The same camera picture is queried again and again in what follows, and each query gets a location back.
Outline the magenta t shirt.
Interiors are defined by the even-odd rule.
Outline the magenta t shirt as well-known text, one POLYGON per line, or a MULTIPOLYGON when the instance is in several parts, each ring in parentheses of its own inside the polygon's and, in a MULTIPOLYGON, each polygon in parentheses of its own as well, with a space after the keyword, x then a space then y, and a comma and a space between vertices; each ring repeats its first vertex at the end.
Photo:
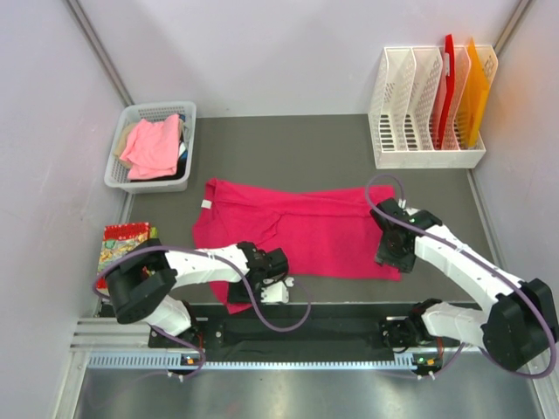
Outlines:
POLYGON ((375 260, 382 232, 369 213, 372 203, 394 195, 391 186, 290 193, 211 179, 193 242, 207 249, 240 242, 280 248, 295 276, 398 281, 397 269, 375 260))

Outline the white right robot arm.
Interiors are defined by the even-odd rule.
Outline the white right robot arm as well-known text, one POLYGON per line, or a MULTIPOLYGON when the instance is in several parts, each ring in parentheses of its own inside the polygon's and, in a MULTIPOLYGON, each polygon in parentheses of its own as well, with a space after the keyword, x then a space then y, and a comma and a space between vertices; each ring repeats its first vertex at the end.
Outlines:
POLYGON ((476 308, 440 299, 415 304, 402 320, 385 320, 388 347, 425 346, 437 338, 482 350, 498 366, 518 372, 548 352, 549 375, 557 361, 558 320, 553 294, 540 279, 520 279, 488 262, 424 209, 408 209, 393 198, 370 210, 380 228, 376 261, 401 273, 422 260, 466 292, 476 308))

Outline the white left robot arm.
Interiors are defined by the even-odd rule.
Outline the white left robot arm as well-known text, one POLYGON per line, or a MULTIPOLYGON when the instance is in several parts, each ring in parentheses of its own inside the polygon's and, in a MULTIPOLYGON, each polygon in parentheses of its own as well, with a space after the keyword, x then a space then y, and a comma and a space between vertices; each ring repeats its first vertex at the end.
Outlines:
POLYGON ((224 282, 230 304, 285 304, 293 286, 284 252, 250 242, 186 252, 149 239, 109 264, 103 277, 120 324, 146 322, 183 347, 196 340, 198 326, 187 304, 169 295, 174 289, 224 282))

